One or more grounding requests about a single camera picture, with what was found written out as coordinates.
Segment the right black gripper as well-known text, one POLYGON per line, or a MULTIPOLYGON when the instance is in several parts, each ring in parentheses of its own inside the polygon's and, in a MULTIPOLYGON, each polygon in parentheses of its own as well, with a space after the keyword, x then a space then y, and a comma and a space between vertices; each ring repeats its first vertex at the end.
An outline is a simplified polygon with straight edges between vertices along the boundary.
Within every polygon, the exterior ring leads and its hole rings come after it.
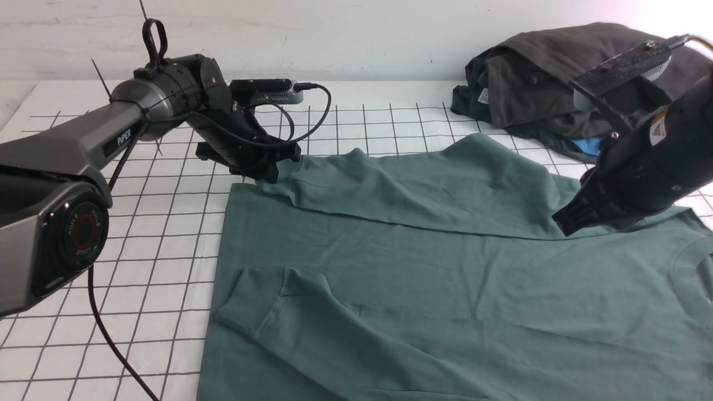
POLYGON ((604 152, 553 220, 566 236, 631 226, 710 183, 711 107, 667 107, 604 152))

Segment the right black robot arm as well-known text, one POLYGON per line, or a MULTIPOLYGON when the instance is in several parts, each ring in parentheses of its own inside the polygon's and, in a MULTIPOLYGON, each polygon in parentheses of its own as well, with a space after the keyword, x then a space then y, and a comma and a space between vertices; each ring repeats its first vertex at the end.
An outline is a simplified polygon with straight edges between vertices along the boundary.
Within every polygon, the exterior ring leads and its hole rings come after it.
POLYGON ((711 183, 711 76, 633 132, 604 140, 573 200, 552 218, 566 236, 624 228, 711 183))

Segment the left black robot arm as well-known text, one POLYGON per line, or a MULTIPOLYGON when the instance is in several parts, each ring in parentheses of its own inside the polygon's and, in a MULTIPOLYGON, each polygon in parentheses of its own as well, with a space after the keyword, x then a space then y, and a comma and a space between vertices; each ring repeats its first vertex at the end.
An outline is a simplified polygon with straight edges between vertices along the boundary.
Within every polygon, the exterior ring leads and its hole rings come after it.
POLYGON ((2 316, 34 307, 100 256, 114 203, 102 170, 120 154, 188 124, 202 139, 200 160, 275 181, 277 163, 301 150, 267 134, 254 109, 298 104, 308 88, 290 79, 227 84, 212 58, 153 56, 109 104, 2 144, 2 316))

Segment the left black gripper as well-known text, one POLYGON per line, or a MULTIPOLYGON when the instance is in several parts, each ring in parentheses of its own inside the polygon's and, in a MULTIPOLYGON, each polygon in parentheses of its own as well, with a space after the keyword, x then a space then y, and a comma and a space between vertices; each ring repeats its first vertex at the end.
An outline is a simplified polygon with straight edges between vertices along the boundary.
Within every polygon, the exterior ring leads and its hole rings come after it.
POLYGON ((292 140, 270 135, 255 116, 258 106, 283 111, 286 93, 201 93, 201 106, 189 117, 189 126, 203 142, 194 154, 204 162, 227 167, 230 174, 275 183, 278 162, 298 162, 301 147, 292 140))

